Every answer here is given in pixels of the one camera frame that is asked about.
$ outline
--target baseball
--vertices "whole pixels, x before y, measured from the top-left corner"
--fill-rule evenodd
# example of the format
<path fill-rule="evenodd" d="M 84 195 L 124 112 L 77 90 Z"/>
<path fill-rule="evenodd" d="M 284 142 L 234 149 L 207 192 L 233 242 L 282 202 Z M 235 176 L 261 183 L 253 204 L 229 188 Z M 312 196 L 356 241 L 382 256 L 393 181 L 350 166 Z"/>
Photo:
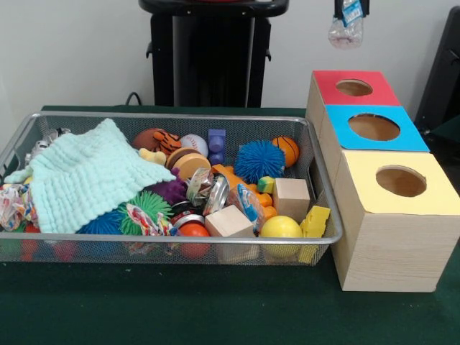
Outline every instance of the baseball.
<path fill-rule="evenodd" d="M 188 134 L 180 139 L 182 147 L 192 147 L 198 150 L 204 157 L 208 156 L 208 144 L 206 140 L 196 134 Z"/>

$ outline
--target red square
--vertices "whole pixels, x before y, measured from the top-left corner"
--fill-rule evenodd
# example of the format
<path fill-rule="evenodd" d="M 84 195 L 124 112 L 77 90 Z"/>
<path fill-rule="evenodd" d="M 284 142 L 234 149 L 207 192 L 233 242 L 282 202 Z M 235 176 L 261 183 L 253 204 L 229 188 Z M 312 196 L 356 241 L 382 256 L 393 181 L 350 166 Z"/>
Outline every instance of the red square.
<path fill-rule="evenodd" d="M 400 106 L 382 72 L 364 70 L 315 70 L 327 106 Z"/>

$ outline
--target white wall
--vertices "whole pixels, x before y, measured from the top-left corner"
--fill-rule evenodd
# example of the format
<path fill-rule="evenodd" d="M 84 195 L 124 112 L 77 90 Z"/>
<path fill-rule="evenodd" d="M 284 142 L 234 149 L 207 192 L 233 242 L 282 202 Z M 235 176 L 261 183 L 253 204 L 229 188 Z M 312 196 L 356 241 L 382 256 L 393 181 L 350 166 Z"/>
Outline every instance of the white wall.
<path fill-rule="evenodd" d="M 327 39 L 332 0 L 291 0 L 272 19 L 263 105 L 304 107 L 312 70 L 381 70 L 409 114 L 417 113 L 451 7 L 457 0 L 371 0 L 358 50 L 340 51 Z"/>
<path fill-rule="evenodd" d="M 370 69 L 383 70 L 414 116 L 456 3 L 372 0 L 362 48 L 343 52 L 327 40 L 332 0 L 291 0 L 272 19 L 263 106 L 304 107 L 314 69 Z M 131 91 L 152 104 L 149 41 L 137 0 L 0 0 L 0 149 L 45 104 L 122 104 Z"/>

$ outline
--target blue square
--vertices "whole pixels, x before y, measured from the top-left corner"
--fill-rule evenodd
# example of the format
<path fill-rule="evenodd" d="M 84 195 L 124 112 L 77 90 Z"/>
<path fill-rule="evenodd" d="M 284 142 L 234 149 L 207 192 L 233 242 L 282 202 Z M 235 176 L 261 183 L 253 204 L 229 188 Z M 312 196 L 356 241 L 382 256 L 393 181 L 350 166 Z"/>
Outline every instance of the blue square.
<path fill-rule="evenodd" d="M 326 106 L 326 110 L 345 149 L 430 152 L 401 106 Z"/>

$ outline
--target yellow square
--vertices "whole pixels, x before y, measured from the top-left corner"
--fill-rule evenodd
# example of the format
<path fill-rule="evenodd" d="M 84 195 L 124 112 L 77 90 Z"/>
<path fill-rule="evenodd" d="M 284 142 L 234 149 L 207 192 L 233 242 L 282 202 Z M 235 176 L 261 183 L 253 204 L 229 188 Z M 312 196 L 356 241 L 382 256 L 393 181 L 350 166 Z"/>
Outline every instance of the yellow square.
<path fill-rule="evenodd" d="M 460 198 L 429 153 L 344 151 L 344 158 L 367 212 L 460 215 Z"/>

